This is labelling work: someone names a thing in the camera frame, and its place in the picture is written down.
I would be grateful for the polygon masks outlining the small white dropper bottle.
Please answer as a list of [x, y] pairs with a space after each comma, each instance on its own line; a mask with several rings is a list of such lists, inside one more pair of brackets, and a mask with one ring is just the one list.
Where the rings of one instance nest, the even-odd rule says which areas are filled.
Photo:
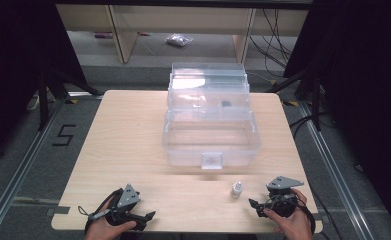
[[232, 186], [231, 196], [235, 199], [239, 198], [243, 191], [243, 185], [241, 182], [236, 182]]

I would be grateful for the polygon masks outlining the person's left hand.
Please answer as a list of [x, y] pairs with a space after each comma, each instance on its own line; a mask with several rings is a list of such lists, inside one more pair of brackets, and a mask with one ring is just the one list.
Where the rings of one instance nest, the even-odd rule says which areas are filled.
[[133, 229], [137, 223], [129, 221], [118, 226], [113, 226], [102, 217], [95, 220], [88, 228], [84, 240], [116, 240], [122, 233]]

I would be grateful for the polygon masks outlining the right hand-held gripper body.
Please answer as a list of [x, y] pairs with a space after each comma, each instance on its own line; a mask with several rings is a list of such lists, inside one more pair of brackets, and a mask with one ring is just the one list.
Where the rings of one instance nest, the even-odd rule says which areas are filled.
[[293, 214], [298, 198], [292, 191], [293, 187], [302, 186], [303, 182], [292, 178], [278, 176], [266, 185], [269, 191], [269, 200], [265, 207], [273, 210], [281, 217]]

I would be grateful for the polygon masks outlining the clear plastic storage box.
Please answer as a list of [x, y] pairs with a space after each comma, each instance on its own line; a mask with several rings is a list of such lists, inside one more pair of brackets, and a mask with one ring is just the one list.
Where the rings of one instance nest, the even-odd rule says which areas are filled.
[[[232, 103], [222, 107], [222, 101]], [[247, 166], [261, 148], [245, 68], [236, 63], [174, 63], [163, 149], [173, 166]]]

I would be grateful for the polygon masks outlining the aluminium floor rail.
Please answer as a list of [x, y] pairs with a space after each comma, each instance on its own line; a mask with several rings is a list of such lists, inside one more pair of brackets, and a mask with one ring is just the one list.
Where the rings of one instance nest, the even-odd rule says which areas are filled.
[[364, 214], [362, 213], [357, 201], [355, 200], [345, 178], [342, 175], [336, 161], [321, 133], [312, 120], [307, 124], [309, 132], [315, 142], [321, 155], [324, 165], [335, 186], [336, 192], [342, 201], [342, 204], [349, 216], [353, 227], [360, 240], [375, 240]]
[[26, 115], [21, 125], [13, 131], [13, 136], [0, 149], [0, 224], [36, 161], [63, 105], [62, 100], [49, 105], [48, 120], [41, 128], [32, 122], [34, 114]]

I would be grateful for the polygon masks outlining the black metal stand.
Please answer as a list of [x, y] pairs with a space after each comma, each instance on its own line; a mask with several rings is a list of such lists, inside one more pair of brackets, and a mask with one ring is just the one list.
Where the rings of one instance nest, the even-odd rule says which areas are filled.
[[316, 127], [316, 130], [320, 131], [320, 79], [317, 71], [313, 67], [306, 67], [300, 72], [287, 78], [282, 83], [274, 85], [271, 89], [267, 90], [267, 93], [277, 93], [297, 81], [299, 81], [300, 84], [295, 92], [295, 97], [298, 100], [305, 100], [308, 96], [312, 98], [312, 112], [310, 114], [310, 119]]
[[61, 72], [55, 68], [44, 68], [40, 71], [38, 76], [38, 94], [39, 94], [39, 111], [40, 111], [40, 125], [41, 131], [49, 120], [48, 113], [48, 90], [53, 94], [55, 99], [65, 100], [70, 97], [64, 84], [71, 83], [72, 85], [84, 90], [91, 96], [102, 96], [103, 92], [91, 87], [82, 78], [75, 78], [67, 73]]

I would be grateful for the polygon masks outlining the clear plastic bag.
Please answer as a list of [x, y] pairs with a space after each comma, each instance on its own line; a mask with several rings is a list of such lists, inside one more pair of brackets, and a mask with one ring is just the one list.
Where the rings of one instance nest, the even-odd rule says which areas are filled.
[[190, 44], [193, 41], [193, 38], [187, 35], [183, 34], [171, 34], [166, 38], [166, 43], [177, 46], [177, 47], [184, 47], [188, 44]]

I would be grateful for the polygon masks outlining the wooden shelf unit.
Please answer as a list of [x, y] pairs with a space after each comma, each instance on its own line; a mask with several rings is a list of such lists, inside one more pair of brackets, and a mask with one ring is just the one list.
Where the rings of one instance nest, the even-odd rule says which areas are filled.
[[152, 7], [119, 5], [56, 6], [68, 31], [110, 32], [118, 59], [129, 61], [139, 32], [220, 34], [233, 37], [236, 59], [243, 63], [250, 35], [279, 34], [297, 37], [304, 25], [305, 10]]

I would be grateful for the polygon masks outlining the person's right hand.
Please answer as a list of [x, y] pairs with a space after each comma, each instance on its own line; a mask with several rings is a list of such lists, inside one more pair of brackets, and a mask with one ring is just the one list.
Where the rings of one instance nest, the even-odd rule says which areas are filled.
[[304, 210], [307, 198], [298, 189], [292, 188], [292, 192], [298, 197], [298, 206], [291, 216], [284, 218], [267, 208], [263, 213], [277, 224], [274, 231], [283, 234], [287, 240], [313, 240], [311, 222]]

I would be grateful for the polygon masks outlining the black curtain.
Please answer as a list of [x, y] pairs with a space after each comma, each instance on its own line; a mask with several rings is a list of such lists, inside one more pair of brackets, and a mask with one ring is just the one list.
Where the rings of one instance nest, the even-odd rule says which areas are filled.
[[391, 0], [351, 0], [322, 70], [332, 115], [391, 216]]
[[0, 147], [39, 87], [86, 82], [54, 0], [0, 0]]

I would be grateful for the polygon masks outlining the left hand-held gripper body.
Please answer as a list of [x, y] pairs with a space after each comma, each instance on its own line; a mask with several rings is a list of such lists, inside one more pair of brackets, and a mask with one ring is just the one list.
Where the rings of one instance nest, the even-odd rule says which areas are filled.
[[112, 226], [130, 221], [135, 221], [137, 225], [140, 225], [138, 217], [131, 213], [139, 201], [139, 193], [130, 184], [118, 189], [108, 204], [109, 213], [105, 216], [107, 222]]

